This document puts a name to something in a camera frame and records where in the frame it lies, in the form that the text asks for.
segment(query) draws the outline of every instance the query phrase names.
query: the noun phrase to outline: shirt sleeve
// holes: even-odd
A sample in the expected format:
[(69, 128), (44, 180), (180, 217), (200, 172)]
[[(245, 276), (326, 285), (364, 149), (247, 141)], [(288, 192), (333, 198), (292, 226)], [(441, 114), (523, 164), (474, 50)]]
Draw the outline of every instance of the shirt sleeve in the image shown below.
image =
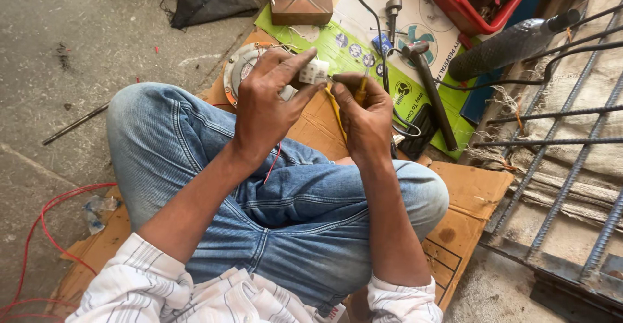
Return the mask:
[(158, 322), (183, 309), (191, 290), (183, 263), (132, 233), (66, 322)]
[(396, 286), (372, 276), (368, 285), (370, 311), (376, 313), (373, 323), (417, 322), (441, 323), (444, 314), (435, 305), (435, 279), (427, 286)]

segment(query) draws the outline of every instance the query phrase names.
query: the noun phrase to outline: cardboard sheet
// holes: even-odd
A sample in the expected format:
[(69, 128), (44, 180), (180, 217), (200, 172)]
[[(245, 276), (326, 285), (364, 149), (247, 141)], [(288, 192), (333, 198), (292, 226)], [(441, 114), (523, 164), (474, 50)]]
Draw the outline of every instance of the cardboard sheet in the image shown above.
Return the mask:
[[(266, 32), (256, 29), (244, 44), (259, 41), (276, 42)], [(209, 103), (227, 102), (222, 72), (212, 87), (198, 96)], [(233, 111), (233, 107), (220, 108)], [(319, 150), (331, 160), (348, 156), (331, 104), (323, 92), (316, 94), (307, 105), (299, 121), (288, 132), (288, 137)], [(432, 275), (437, 281), (437, 303), (445, 310), (487, 220), (512, 181), (512, 175), (431, 161), (424, 155), (417, 162), (439, 174), (450, 193), (446, 216), (422, 243), (430, 259)], [(116, 187), (107, 196), (120, 198)], [(104, 230), (76, 242), (69, 251), (100, 271), (128, 237), (129, 217), (122, 204), (110, 216)], [(51, 298), (79, 304), (92, 279), (93, 274), (89, 270), (80, 264), (73, 264)], [(47, 311), (61, 317), (72, 312), (55, 304), (48, 305)]]

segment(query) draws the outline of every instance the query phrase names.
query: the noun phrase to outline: concrete floor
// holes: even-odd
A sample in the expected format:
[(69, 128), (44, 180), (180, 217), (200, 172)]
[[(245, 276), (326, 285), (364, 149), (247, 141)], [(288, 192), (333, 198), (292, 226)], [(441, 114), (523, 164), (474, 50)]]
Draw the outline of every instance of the concrete floor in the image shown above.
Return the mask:
[[(174, 30), (160, 1), (0, 0), (0, 305), (12, 299), (24, 240), (43, 204), (77, 186), (115, 180), (104, 115), (47, 147), (41, 141), (136, 77), (200, 92), (253, 28), (255, 17)], [(175, 0), (166, 2), (175, 8)], [(60, 246), (87, 236), (80, 210), (87, 198), (48, 214)], [(49, 297), (69, 264), (38, 228), (21, 298)], [(477, 248), (446, 321), (561, 322), (530, 301), (530, 286), (530, 271)], [(42, 304), (27, 304), (12, 312), (42, 310)]]

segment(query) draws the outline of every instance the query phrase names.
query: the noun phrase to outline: man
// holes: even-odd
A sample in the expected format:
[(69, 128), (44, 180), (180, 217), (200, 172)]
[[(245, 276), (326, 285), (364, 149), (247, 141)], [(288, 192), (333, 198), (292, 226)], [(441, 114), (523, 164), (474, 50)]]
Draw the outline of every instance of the man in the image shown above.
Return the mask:
[[(391, 160), (389, 95), (369, 80), (364, 109), (350, 93), (362, 75), (334, 76), (351, 160), (285, 138), (326, 85), (292, 81), (315, 55), (269, 49), (237, 115), (165, 84), (113, 98), (110, 152), (135, 233), (67, 322), (326, 322), (368, 283), (378, 321), (441, 321), (419, 240), (448, 192)], [(300, 90), (285, 102), (288, 83)]]

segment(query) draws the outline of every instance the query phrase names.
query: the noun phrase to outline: red plastic tray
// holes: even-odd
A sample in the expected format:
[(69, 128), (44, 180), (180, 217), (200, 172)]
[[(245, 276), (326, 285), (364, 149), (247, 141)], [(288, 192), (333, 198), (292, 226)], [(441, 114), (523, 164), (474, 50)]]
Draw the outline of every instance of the red plastic tray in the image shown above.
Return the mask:
[(478, 34), (492, 34), (498, 31), (510, 18), (521, 0), (509, 0), (495, 15), (491, 24), (476, 12), (467, 0), (433, 0), (444, 11), (456, 27), (469, 37)]

